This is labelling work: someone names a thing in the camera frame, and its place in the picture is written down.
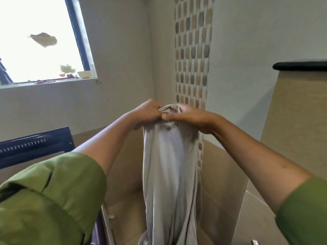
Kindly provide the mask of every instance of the gray towel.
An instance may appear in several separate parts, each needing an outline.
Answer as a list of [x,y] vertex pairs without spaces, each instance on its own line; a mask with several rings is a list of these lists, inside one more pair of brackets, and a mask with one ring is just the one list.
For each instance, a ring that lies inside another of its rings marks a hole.
[[[176,105],[160,110],[180,112]],[[198,131],[194,127],[165,121],[144,127],[147,234],[139,244],[143,245],[146,236],[150,245],[197,244],[197,216],[201,211],[197,162]]]

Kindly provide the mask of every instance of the white wall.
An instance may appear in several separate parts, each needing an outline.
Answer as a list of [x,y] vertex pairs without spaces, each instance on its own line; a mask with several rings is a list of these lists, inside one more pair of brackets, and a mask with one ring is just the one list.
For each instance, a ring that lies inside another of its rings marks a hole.
[[100,85],[83,80],[0,89],[0,141],[110,124],[153,98],[145,0],[80,0]]
[[176,102],[174,0],[148,0],[155,98]]
[[327,0],[215,0],[206,109],[260,139],[272,65],[326,58],[326,8]]

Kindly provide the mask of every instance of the black countertop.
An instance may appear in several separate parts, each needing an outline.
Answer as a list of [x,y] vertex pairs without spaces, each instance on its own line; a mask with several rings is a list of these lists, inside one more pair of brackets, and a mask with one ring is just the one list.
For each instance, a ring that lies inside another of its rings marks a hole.
[[281,71],[327,71],[327,59],[278,62],[272,68]]

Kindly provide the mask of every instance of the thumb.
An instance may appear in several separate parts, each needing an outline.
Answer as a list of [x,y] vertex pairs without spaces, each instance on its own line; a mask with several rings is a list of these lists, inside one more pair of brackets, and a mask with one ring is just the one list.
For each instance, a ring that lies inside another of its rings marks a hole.
[[183,121],[185,119],[185,113],[163,113],[161,118],[168,121]]

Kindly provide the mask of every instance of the person's left hand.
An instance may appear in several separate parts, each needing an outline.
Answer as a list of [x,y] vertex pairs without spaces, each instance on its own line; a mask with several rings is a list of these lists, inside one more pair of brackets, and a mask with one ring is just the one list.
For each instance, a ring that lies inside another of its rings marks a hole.
[[130,113],[136,120],[136,126],[134,130],[140,129],[143,125],[149,122],[161,119],[162,112],[158,109],[162,105],[154,100],[148,100],[132,110]]

